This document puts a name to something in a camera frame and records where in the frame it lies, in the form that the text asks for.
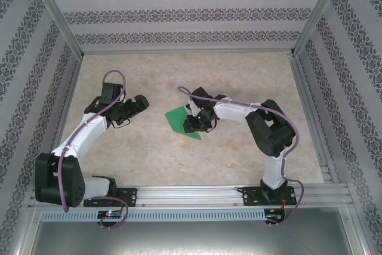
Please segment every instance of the green paper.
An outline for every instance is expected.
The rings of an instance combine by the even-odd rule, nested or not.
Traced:
[[[173,131],[179,134],[184,134],[187,137],[192,137],[196,140],[202,140],[199,133],[185,133],[183,129],[183,123],[187,118],[187,111],[184,106],[177,107],[174,110],[171,110],[165,114],[168,123]]]

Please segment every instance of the black bracket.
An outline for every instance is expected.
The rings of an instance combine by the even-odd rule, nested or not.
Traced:
[[[135,207],[137,202],[137,189],[136,188],[117,188],[114,197],[120,198],[127,203],[129,207]],[[122,207],[119,201],[108,199],[86,199],[84,200],[84,207]]]
[[[246,186],[237,188],[238,192],[242,193],[244,206],[270,206],[282,205],[282,200],[285,200],[284,205],[296,205],[296,195],[292,186],[286,186],[282,193],[277,198],[271,200],[266,199],[259,186]]]

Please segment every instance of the purple cable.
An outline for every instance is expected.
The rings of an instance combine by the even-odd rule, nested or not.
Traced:
[[[62,204],[62,207],[63,207],[63,210],[65,213],[67,213],[69,211],[69,207],[66,205],[66,200],[65,200],[65,192],[64,192],[64,186],[63,186],[63,183],[62,183],[62,162],[64,160],[64,157],[65,157],[65,153],[66,151],[68,150],[68,147],[70,146],[71,142],[74,140],[74,138],[77,136],[77,134],[84,128],[86,127],[87,123],[88,122],[91,122],[92,120],[94,120],[94,118],[98,117],[99,115],[101,115],[104,111],[110,109],[116,102],[118,102],[118,100],[124,95],[124,92],[125,92],[125,89],[126,89],[126,79],[125,79],[125,76],[124,74],[122,74],[121,71],[118,71],[118,70],[110,70],[108,71],[108,73],[105,74],[105,76],[103,77],[102,79],[102,84],[105,82],[105,79],[106,77],[108,76],[108,74],[110,73],[119,73],[122,77],[122,80],[124,82],[123,86],[122,86],[122,90],[121,90],[121,93],[119,94],[119,96],[113,101],[111,102],[109,105],[107,105],[106,107],[104,107],[102,110],[100,110],[98,113],[96,113],[94,116],[92,116],[91,118],[89,118],[86,122],[84,122],[82,125],[80,125],[78,127],[77,130],[74,131],[74,133],[72,134],[72,136],[69,138],[69,140],[67,140],[67,143],[60,155],[60,160],[58,161],[58,170],[57,170],[57,176],[58,176],[58,189],[60,190],[60,198],[61,198],[61,204]],[[113,197],[110,197],[110,198],[101,198],[101,197],[97,197],[98,199],[113,199],[113,200],[117,200],[117,201],[123,201],[119,198],[113,198]]]
[[[297,145],[298,145],[298,143],[300,141],[300,135],[298,133],[298,130],[297,130],[297,127],[295,126],[295,124],[287,116],[285,116],[283,113],[280,113],[280,112],[278,112],[278,111],[276,111],[274,109],[270,109],[268,107],[263,107],[263,106],[260,106],[260,105],[255,105],[255,104],[250,104],[250,103],[238,102],[238,101],[234,101],[234,100],[225,100],[225,99],[217,100],[217,99],[199,97],[199,96],[195,96],[195,95],[191,94],[189,89],[187,89],[186,87],[182,87],[182,86],[179,86],[178,90],[181,93],[183,93],[183,94],[185,94],[185,95],[187,95],[189,97],[192,97],[192,98],[195,98],[195,99],[199,99],[199,100],[206,100],[206,101],[209,101],[209,102],[219,102],[219,103],[227,103],[227,104],[232,103],[232,104],[240,105],[240,106],[243,106],[243,107],[249,107],[249,108],[254,107],[254,108],[259,109],[259,110],[265,110],[266,112],[274,113],[275,115],[280,116],[282,119],[286,120],[286,122],[289,123],[289,125],[291,125],[291,127],[293,128],[293,130],[294,130],[294,132],[296,134],[296,140],[295,140],[294,144],[292,145],[292,147],[290,149],[288,149],[285,152],[285,154],[283,155],[283,157],[282,157],[282,161],[281,161],[281,176],[282,176],[283,179],[285,179],[287,181],[298,183],[301,186],[301,195],[300,195],[300,198],[298,199],[295,207],[293,208],[291,214],[283,222],[281,222],[280,225],[284,224],[286,221],[288,221],[288,219],[297,210],[297,208],[300,205],[301,200],[303,200],[303,196],[304,196],[304,185],[303,185],[303,183],[300,182],[297,179],[289,179],[289,178],[285,177],[285,172],[284,172],[284,169],[285,169],[285,160],[287,158],[287,155],[289,155],[297,147]]]
[[[110,230],[110,229],[116,228],[117,226],[121,225],[126,220],[128,212],[129,212],[129,207],[127,206],[127,203],[125,201],[121,200],[120,198],[109,197],[109,196],[98,196],[98,197],[93,197],[92,199],[115,200],[115,201],[119,201],[120,203],[122,203],[126,207],[126,213],[124,215],[124,218],[122,218],[122,220],[120,220],[119,222],[115,223],[113,226],[106,227],[106,226],[102,225],[103,220],[105,218],[107,218],[107,217],[102,217],[101,221],[100,221],[100,226],[101,226],[102,229],[107,228],[108,230]]]

